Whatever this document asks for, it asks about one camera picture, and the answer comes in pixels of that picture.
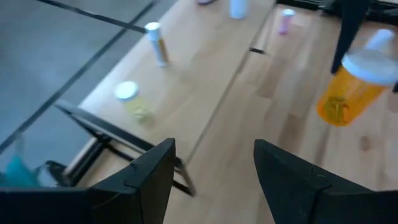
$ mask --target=white bottle cap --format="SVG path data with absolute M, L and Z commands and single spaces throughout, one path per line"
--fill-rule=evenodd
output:
M 378 50 L 347 53 L 342 64 L 350 74 L 368 83 L 389 86 L 398 82 L 398 62 Z
M 138 94 L 138 85 L 135 82 L 123 82 L 118 84 L 114 94 L 122 101 L 132 100 Z
M 293 9 L 284 9 L 282 11 L 283 16 L 294 16 L 296 13 Z
M 150 22 L 145 25 L 145 30 L 148 33 L 148 38 L 151 41 L 159 40 L 162 36 L 160 34 L 160 24 L 158 22 Z

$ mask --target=white container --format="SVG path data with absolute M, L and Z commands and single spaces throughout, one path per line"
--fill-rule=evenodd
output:
M 150 22 L 145 25 L 145 30 L 148 33 L 148 39 L 152 42 L 155 50 L 155 56 L 159 66 L 164 67 L 169 63 L 166 45 L 160 33 L 160 24 L 158 22 Z
M 150 117 L 149 111 L 145 108 L 144 100 L 138 95 L 137 83 L 120 83 L 114 94 L 126 111 L 138 122 L 145 121 Z
M 229 16 L 243 19 L 248 14 L 248 0 L 229 0 Z

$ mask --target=gray floor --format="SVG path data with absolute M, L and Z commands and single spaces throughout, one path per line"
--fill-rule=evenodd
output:
M 129 22 L 150 0 L 59 0 Z M 160 0 L 136 25 L 156 21 L 175 2 Z M 122 28 L 35 0 L 3 0 L 0 7 L 0 142 L 36 111 Z M 76 105 L 142 37 L 127 31 L 61 97 Z M 35 167 L 47 160 L 72 161 L 89 136 L 55 108 L 48 109 L 24 137 L 24 159 Z M 0 155 L 0 170 L 15 153 Z

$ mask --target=white lid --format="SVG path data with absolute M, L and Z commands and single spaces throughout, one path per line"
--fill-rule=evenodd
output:
M 382 48 L 390 42 L 395 36 L 395 33 L 387 29 L 379 29 L 367 42 L 365 49 L 382 50 Z
M 131 100 L 138 93 L 138 85 L 135 82 L 123 82 L 118 84 L 114 94 L 119 100 Z
M 282 14 L 283 14 L 284 16 L 294 16 L 296 13 L 294 12 L 293 9 L 284 9 L 284 10 L 282 11 Z
M 149 40 L 160 39 L 160 24 L 158 22 L 150 22 L 145 25 L 145 30 L 148 33 Z
M 398 62 L 378 50 L 347 53 L 342 64 L 350 74 L 369 83 L 393 85 L 398 82 Z

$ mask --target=small vial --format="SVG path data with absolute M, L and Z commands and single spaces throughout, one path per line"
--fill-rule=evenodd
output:
M 294 15 L 295 12 L 292 9 L 284 9 L 282 11 L 282 22 L 279 27 L 279 34 L 285 35 L 288 33 L 289 25 Z
M 138 95 L 138 85 L 135 82 L 120 83 L 115 89 L 116 98 L 123 103 L 126 111 L 138 122 L 143 122 L 150 117 L 145 108 L 144 100 Z
M 243 19 L 248 13 L 248 0 L 229 0 L 229 16 Z
M 169 56 L 167 55 L 166 45 L 160 33 L 160 24 L 158 22 L 150 22 L 145 25 L 145 30 L 154 47 L 157 63 L 161 67 L 166 66 L 169 63 Z

